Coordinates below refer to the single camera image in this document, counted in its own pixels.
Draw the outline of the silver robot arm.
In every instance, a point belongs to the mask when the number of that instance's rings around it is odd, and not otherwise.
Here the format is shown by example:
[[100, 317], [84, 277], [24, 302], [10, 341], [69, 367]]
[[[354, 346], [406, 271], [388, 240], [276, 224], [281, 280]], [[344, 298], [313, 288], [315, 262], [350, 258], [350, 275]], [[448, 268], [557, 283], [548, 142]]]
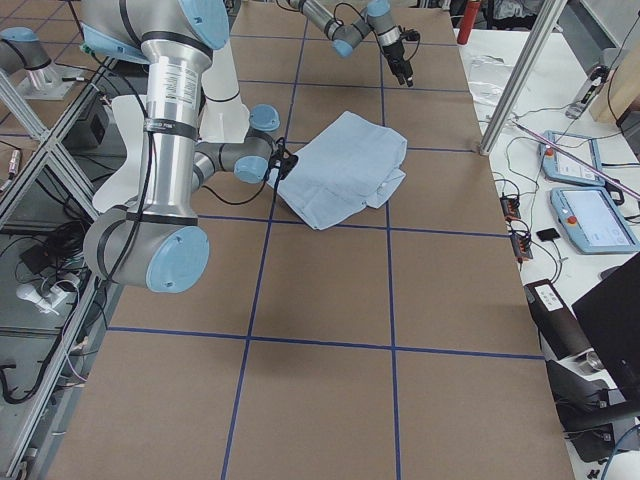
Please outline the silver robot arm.
[[139, 187], [91, 225], [85, 259], [107, 281], [185, 291], [210, 252], [192, 194], [220, 171], [265, 184], [285, 153], [277, 112], [243, 105], [221, 1], [87, 1], [82, 26], [94, 52], [148, 68]]
[[[338, 2], [332, 12], [319, 1], [287, 1], [286, 4], [288, 10], [301, 13], [321, 30], [343, 58], [350, 56], [361, 42], [373, 34], [398, 83], [413, 86], [411, 57], [405, 55], [404, 43], [419, 43], [420, 33], [415, 29], [405, 29], [394, 20], [389, 1], [370, 1], [361, 10], [349, 3]], [[349, 7], [355, 12], [351, 23], [338, 18], [339, 6]]]

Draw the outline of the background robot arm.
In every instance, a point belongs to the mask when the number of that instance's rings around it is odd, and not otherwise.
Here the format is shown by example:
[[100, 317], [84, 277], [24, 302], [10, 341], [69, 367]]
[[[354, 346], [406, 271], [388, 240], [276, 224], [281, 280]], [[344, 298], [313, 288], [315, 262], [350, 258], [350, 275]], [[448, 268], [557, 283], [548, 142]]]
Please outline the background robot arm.
[[36, 33], [27, 27], [1, 31], [1, 70], [7, 76], [24, 70], [36, 91], [51, 90], [62, 83], [49, 53]]

